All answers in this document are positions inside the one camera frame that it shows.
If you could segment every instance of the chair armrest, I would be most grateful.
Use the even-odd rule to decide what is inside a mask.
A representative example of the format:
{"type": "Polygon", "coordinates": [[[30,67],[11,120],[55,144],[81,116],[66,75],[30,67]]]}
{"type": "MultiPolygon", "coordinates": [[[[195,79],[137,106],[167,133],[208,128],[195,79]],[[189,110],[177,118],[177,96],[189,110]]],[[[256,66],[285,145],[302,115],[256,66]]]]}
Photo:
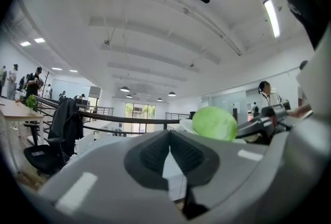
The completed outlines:
{"type": "Polygon", "coordinates": [[[25,126],[25,127],[39,127],[39,124],[36,124],[36,123],[24,123],[23,126],[25,126]]]}
{"type": "Polygon", "coordinates": [[[62,143],[65,139],[62,138],[53,138],[53,139],[45,139],[48,143],[62,143]]]}

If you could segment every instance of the wooden table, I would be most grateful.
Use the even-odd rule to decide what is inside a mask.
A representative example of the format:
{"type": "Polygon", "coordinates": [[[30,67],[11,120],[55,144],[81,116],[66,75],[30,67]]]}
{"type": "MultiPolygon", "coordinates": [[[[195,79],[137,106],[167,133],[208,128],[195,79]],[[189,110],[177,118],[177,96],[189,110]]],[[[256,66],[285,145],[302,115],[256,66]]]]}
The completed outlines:
{"type": "Polygon", "coordinates": [[[12,151],[12,146],[11,146],[11,141],[10,141],[10,136],[9,136],[9,122],[18,122],[18,135],[19,137],[21,136],[20,134],[20,123],[19,122],[24,122],[24,121],[40,121],[39,128],[40,128],[40,142],[41,144],[44,143],[43,139],[43,115],[38,114],[34,111],[31,112],[30,108],[26,107],[24,104],[20,102],[15,102],[7,99],[0,98],[0,116],[3,117],[5,121],[5,126],[6,126],[6,134],[8,138],[8,145],[9,145],[9,152],[11,159],[14,163],[15,169],[17,172],[19,172],[19,168],[17,166],[13,151],[12,151]]]}

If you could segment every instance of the wooden floor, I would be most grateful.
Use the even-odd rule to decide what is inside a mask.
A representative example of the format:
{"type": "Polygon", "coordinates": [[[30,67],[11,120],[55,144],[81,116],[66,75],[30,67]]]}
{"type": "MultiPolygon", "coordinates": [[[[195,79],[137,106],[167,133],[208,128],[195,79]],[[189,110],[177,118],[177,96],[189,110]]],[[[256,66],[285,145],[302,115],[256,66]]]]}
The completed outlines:
{"type": "Polygon", "coordinates": [[[24,127],[23,123],[20,123],[21,137],[19,138],[18,132],[9,129],[9,136],[11,138],[13,153],[20,169],[19,173],[16,173],[14,169],[11,156],[9,154],[8,138],[6,135],[6,128],[4,126],[3,120],[0,120],[0,146],[2,154],[7,161],[7,166],[13,173],[15,179],[18,183],[26,185],[33,190],[37,191],[47,180],[47,175],[39,176],[37,170],[30,165],[26,160],[23,150],[27,147],[31,147],[31,144],[27,141],[27,137],[31,136],[30,128],[24,127]]]}

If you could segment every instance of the potted plant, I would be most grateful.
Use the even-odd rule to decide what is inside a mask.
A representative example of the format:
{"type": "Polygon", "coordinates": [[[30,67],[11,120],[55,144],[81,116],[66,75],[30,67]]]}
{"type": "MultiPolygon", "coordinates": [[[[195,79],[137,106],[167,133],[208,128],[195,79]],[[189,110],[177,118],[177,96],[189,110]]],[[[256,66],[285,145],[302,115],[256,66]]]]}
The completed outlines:
{"type": "Polygon", "coordinates": [[[30,108],[30,113],[33,114],[33,108],[36,108],[37,106],[37,100],[35,96],[30,95],[29,98],[26,100],[26,106],[30,108]]]}

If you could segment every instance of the white ceiling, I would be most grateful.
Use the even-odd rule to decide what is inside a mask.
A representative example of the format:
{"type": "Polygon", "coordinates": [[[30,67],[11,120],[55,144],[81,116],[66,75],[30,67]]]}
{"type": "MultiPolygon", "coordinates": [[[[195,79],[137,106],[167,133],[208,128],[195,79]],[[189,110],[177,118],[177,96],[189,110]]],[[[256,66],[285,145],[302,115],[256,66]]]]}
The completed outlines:
{"type": "Polygon", "coordinates": [[[14,4],[10,19],[23,32],[17,42],[45,38],[24,49],[44,65],[74,67],[114,95],[126,85],[132,93],[169,99],[170,91],[190,94],[180,89],[184,83],[302,30],[286,0],[273,0],[280,10],[275,39],[264,1],[19,0],[23,11],[14,4]]]}

